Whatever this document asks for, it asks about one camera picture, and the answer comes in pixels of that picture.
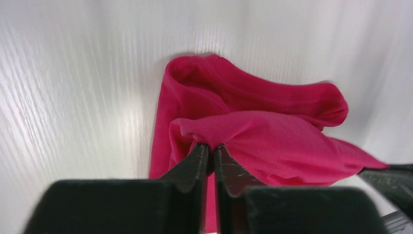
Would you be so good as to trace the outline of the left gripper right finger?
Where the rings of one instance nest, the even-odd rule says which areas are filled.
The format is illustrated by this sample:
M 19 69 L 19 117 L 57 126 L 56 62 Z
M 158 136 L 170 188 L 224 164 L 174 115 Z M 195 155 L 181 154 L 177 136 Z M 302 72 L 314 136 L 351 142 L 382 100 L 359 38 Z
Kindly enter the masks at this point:
M 372 200 L 353 187 L 270 187 L 221 145 L 214 152 L 220 234 L 385 234 Z

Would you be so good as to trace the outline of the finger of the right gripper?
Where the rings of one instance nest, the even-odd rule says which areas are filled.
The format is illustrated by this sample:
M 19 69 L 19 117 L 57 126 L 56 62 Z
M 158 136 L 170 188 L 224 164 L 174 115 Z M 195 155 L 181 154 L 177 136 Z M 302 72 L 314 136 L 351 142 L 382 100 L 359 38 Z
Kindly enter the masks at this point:
M 409 221 L 413 220 L 411 164 L 390 165 L 388 169 L 364 168 L 357 175 L 395 205 Z

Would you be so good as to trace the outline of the magenta t shirt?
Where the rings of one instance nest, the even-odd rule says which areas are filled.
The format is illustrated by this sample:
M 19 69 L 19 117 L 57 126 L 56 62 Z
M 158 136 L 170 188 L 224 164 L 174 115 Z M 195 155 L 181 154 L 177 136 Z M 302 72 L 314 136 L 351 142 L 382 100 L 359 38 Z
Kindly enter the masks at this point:
M 204 232 L 218 233 L 214 152 L 221 145 L 270 187 L 334 187 L 364 168 L 388 169 L 359 147 L 323 134 L 347 114 L 331 83 L 273 83 L 218 55 L 178 57 L 167 64 L 161 84 L 149 177 L 159 179 L 195 145 L 207 145 Z

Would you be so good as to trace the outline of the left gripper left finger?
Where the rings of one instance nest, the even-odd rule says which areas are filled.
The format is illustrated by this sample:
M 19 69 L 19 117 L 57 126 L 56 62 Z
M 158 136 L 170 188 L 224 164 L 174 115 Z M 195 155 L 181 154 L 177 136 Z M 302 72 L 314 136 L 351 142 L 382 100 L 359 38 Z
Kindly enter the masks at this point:
M 202 234 L 209 148 L 197 144 L 159 179 L 59 180 L 26 234 Z

